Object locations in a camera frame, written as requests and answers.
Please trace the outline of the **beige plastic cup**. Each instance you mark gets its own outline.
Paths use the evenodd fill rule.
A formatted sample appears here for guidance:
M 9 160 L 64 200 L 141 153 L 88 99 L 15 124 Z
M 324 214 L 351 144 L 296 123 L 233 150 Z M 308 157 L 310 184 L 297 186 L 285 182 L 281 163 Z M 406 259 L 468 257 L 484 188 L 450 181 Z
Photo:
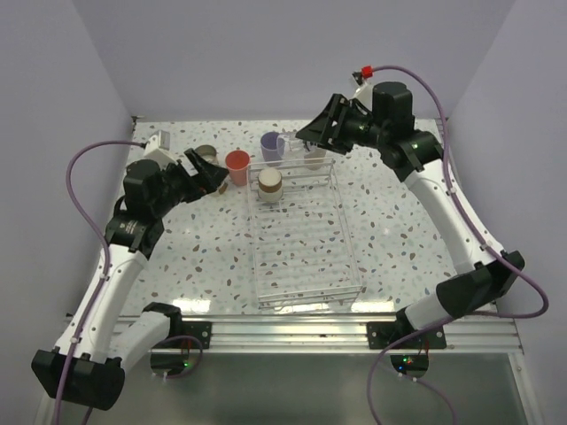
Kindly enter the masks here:
M 304 166 L 310 171 L 316 171 L 323 166 L 327 151 L 315 148 L 304 155 Z

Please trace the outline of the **aluminium front rail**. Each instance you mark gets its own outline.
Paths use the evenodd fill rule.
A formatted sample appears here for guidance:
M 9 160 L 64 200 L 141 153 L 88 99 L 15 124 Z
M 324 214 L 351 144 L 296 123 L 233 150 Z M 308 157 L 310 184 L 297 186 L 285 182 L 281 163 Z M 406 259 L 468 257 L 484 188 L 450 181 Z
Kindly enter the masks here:
M 370 348 L 367 324 L 391 321 L 390 314 L 316 315 L 186 315 L 185 321 L 211 324 L 210 353 L 283 354 L 375 354 Z M 523 351 L 512 320 L 469 317 L 454 321 L 432 333 L 447 344 L 425 345 L 429 353 L 516 354 Z

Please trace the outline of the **red plastic cup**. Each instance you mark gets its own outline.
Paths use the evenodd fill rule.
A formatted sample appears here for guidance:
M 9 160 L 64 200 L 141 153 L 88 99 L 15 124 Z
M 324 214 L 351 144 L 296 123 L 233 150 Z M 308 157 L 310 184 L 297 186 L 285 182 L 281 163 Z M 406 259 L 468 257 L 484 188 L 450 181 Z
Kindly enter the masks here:
M 247 184 L 247 167 L 250 164 L 250 156 L 246 151 L 231 151 L 225 157 L 225 165 L 229 170 L 229 178 L 237 186 Z

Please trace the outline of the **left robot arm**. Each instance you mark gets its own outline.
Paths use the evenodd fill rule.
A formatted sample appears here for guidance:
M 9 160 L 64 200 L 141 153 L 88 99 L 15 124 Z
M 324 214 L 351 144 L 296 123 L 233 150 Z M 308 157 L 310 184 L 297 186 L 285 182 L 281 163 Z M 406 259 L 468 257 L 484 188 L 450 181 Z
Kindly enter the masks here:
M 88 290 L 54 347 L 37 351 L 32 360 L 35 376 L 57 406 L 66 401 L 106 411 L 118 400 L 129 369 L 151 348 L 175 347 L 182 340 L 203 346 L 185 332 L 180 308 L 157 302 L 119 336 L 113 334 L 134 281 L 164 233 L 165 216 L 214 193 L 229 174 L 193 149 L 185 155 L 195 174 L 164 151 L 128 165 L 124 194 L 98 233 L 102 251 Z

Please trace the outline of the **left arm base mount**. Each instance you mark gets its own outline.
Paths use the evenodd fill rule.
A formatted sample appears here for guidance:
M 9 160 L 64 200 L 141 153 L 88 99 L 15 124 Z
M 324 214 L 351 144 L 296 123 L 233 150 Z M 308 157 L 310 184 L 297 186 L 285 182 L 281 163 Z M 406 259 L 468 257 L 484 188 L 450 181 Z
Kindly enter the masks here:
M 169 320 L 169 330 L 165 340 L 160 341 L 157 348 L 198 348 L 198 344 L 186 338 L 173 340 L 177 336 L 192 336 L 196 338 L 204 350 L 208 350 L 212 336 L 211 321 L 185 321 L 182 310 L 175 305 L 151 302 L 144 309 L 144 313 L 160 313 Z

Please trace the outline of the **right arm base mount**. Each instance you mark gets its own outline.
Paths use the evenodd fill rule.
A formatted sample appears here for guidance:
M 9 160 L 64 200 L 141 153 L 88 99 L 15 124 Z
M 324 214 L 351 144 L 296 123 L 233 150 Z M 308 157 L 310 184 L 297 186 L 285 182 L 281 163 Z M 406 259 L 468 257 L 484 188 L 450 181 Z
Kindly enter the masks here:
M 408 327 L 405 322 L 398 323 L 398 319 L 392 321 L 373 320 L 366 324 L 366 337 L 370 350 L 382 350 L 390 344 L 398 342 L 405 336 L 416 331 Z M 447 340 L 443 327 L 436 327 L 413 336 L 401 344 L 393 346 L 393 349 L 424 350 L 424 349 L 446 349 Z

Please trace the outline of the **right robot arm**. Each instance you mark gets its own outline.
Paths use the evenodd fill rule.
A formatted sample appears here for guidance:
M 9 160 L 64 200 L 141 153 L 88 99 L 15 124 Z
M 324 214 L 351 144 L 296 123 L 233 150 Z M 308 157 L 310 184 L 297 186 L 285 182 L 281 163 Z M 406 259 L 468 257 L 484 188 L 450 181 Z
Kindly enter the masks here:
M 458 213 L 451 199 L 456 185 L 443 174 L 443 148 L 433 133 L 416 128 L 413 95 L 405 84 L 378 83 L 367 103 L 334 94 L 296 136 L 343 155 L 354 146 L 377 150 L 382 162 L 421 203 L 448 249 L 456 275 L 396 313 L 392 341 L 415 347 L 425 339 L 430 325 L 460 319 L 503 297 L 516 278 L 490 250 L 512 266 L 524 268 L 518 251 L 506 251 L 488 231 L 483 231 L 485 240 L 479 242 Z

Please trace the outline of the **clear glass cup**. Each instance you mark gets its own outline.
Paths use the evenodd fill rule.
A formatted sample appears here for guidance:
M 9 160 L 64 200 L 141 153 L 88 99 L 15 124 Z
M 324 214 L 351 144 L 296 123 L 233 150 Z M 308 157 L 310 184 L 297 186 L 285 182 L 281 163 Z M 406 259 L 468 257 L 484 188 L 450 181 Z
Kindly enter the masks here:
M 276 138 L 276 150 L 282 158 L 299 158 L 306 153 L 304 143 L 293 135 L 280 134 Z

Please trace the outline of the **purple plastic cup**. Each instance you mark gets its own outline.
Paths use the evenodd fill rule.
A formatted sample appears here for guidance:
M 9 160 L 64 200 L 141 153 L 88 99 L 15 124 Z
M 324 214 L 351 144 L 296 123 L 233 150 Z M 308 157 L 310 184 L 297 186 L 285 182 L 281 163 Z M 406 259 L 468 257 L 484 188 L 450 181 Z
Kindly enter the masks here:
M 260 138 L 262 157 L 271 166 L 279 166 L 282 163 L 284 149 L 285 141 L 278 132 L 268 132 Z

